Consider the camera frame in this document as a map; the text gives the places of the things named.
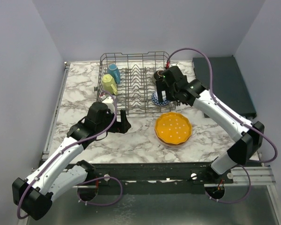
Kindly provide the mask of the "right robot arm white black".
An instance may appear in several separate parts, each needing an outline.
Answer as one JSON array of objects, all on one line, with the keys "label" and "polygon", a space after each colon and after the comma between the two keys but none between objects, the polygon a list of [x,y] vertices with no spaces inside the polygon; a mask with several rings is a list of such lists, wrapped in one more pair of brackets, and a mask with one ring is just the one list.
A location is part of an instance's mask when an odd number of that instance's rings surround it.
[{"label": "right robot arm white black", "polygon": [[158,100],[163,100],[165,92],[169,101],[180,102],[192,106],[215,121],[235,142],[225,153],[217,157],[209,166],[206,178],[210,183],[218,183],[223,174],[232,167],[245,165],[253,154],[261,147],[264,125],[261,122],[252,123],[250,120],[226,107],[222,102],[212,98],[210,90],[199,80],[191,82],[182,74],[178,66],[172,66],[154,73]]}]

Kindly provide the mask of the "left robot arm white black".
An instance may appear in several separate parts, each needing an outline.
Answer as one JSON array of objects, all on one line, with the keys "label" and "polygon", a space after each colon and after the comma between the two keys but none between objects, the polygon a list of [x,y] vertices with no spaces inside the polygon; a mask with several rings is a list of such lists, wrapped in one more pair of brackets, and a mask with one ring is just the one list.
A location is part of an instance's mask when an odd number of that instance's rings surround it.
[{"label": "left robot arm white black", "polygon": [[125,134],[131,128],[126,111],[120,110],[120,121],[117,121],[117,112],[116,103],[93,103],[87,116],[70,128],[61,145],[39,168],[27,178],[13,182],[13,200],[19,219],[41,219],[55,200],[76,185],[92,183],[98,189],[102,177],[87,161],[81,160],[67,172],[64,170],[92,142],[98,141],[98,136]]}]

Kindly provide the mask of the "brown plate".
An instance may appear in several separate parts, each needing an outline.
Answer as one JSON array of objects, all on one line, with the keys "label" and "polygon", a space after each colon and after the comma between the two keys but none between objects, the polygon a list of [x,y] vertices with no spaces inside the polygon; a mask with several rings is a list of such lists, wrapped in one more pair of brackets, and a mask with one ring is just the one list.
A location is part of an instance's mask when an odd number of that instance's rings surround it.
[{"label": "brown plate", "polygon": [[185,135],[156,135],[157,139],[162,143],[170,147],[178,147],[184,145],[190,136]]}]

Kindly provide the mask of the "red patterned bowl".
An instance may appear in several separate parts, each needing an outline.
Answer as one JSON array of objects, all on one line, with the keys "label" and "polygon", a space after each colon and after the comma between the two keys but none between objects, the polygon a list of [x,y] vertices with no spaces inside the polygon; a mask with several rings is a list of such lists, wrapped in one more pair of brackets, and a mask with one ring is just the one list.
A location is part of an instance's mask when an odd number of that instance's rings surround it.
[{"label": "red patterned bowl", "polygon": [[166,98],[165,91],[162,92],[162,98],[163,98],[163,101],[160,102],[158,99],[157,91],[155,91],[152,95],[151,100],[156,106],[167,106],[170,103],[170,101]]}]

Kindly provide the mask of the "yellow green mug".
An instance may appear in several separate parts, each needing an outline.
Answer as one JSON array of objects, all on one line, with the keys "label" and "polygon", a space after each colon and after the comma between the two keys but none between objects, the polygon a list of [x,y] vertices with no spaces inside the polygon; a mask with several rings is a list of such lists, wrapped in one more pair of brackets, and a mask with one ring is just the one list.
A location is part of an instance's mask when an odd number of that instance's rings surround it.
[{"label": "yellow green mug", "polygon": [[105,74],[102,79],[103,90],[110,92],[113,95],[118,95],[117,84],[110,74]]}]

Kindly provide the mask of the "grey wire dish rack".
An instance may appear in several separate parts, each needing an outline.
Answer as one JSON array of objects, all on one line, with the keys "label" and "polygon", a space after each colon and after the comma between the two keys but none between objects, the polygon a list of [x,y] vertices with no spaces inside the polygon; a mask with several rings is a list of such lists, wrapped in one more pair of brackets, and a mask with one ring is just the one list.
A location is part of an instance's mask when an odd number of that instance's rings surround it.
[{"label": "grey wire dish rack", "polygon": [[126,114],[154,114],[167,113],[176,109],[176,103],[170,102],[167,106],[157,106],[152,102],[152,96],[155,92],[155,83],[153,82],[154,72],[165,68],[169,54],[164,51],[148,53],[123,54],[104,53],[100,57],[99,74],[96,100],[102,101],[100,97],[103,91],[104,74],[107,73],[108,66],[114,63],[120,71],[121,83],[117,85],[118,110],[126,110]]}]

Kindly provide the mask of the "orange polka dot plate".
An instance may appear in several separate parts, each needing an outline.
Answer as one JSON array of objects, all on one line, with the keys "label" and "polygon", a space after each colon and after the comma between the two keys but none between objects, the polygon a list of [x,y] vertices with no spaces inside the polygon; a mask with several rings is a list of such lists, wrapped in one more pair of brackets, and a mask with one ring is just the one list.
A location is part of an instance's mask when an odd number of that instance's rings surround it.
[{"label": "orange polka dot plate", "polygon": [[162,114],[155,121],[156,135],[192,135],[192,125],[189,120],[177,112]]}]

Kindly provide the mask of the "blue floral mug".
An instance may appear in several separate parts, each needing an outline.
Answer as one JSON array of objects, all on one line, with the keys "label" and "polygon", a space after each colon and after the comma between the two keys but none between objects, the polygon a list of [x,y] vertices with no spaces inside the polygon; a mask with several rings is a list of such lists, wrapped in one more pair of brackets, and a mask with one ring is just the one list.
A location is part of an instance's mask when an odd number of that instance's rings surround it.
[{"label": "blue floral mug", "polygon": [[116,64],[112,63],[112,64],[108,65],[107,74],[110,74],[114,78],[116,84],[120,84],[121,75],[120,75],[120,71]]}]

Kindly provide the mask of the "dark brown cream bowl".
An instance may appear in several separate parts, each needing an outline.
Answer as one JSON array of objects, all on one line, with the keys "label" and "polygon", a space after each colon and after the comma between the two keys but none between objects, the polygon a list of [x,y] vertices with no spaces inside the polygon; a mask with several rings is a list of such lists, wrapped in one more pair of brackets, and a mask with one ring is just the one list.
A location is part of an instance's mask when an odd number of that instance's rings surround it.
[{"label": "dark brown cream bowl", "polygon": [[157,82],[157,81],[163,81],[163,74],[162,74],[162,70],[158,70],[153,74],[153,82]]}]

